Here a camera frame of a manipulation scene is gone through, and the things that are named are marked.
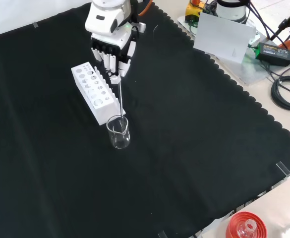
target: clear glass flask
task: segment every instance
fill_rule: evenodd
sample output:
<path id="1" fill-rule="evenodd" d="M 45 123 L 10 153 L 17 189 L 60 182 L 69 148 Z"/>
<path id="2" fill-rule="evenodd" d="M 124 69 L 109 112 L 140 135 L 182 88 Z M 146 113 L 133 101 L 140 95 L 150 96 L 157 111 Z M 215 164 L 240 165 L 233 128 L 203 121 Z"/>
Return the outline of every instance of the clear glass flask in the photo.
<path id="1" fill-rule="evenodd" d="M 106 123 L 110 140 L 116 149 L 126 148 L 130 144 L 128 119 L 124 116 L 113 116 Z"/>

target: robotic arm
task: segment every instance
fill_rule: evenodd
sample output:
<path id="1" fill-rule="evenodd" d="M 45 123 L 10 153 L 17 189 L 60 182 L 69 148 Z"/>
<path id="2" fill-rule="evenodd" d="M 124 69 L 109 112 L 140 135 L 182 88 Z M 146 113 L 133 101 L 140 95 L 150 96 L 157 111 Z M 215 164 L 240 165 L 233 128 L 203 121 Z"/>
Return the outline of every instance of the robotic arm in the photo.
<path id="1" fill-rule="evenodd" d="M 137 32 L 146 25 L 137 21 L 137 1 L 93 0 L 85 28 L 92 33 L 91 49 L 96 60 L 103 61 L 111 83 L 118 84 L 130 67 Z"/>

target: red lid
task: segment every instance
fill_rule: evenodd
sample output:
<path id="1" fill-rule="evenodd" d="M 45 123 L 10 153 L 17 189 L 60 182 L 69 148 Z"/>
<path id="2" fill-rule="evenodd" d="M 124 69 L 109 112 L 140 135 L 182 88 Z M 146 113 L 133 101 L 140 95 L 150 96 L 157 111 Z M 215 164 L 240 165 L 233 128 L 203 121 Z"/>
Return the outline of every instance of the red lid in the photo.
<path id="1" fill-rule="evenodd" d="M 193 5 L 199 5 L 200 4 L 200 0 L 192 0 L 191 1 Z"/>
<path id="2" fill-rule="evenodd" d="M 267 229 L 265 224 L 259 217 L 250 212 L 239 212 L 232 216 L 226 230 L 226 238 L 239 238 L 237 234 L 238 226 L 249 219 L 254 220 L 257 224 L 256 238 L 267 238 Z"/>

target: power adapter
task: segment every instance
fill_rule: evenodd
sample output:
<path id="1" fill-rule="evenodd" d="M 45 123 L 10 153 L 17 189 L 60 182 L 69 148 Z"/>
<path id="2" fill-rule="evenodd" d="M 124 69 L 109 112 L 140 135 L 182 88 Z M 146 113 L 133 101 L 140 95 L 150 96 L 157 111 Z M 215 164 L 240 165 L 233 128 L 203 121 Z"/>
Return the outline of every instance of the power adapter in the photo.
<path id="1" fill-rule="evenodd" d="M 290 64 L 290 50 L 258 43 L 255 55 L 257 60 L 265 61 L 271 65 L 288 66 Z"/>

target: black cloth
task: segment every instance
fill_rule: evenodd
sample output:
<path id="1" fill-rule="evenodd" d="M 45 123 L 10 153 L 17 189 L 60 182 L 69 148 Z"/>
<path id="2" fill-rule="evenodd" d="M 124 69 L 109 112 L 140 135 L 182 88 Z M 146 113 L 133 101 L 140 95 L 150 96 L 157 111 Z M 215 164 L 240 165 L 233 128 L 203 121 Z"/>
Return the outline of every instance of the black cloth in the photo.
<path id="1" fill-rule="evenodd" d="M 154 5 L 114 149 L 70 70 L 97 65 L 88 12 L 0 35 L 0 238 L 187 238 L 283 178 L 290 133 Z"/>

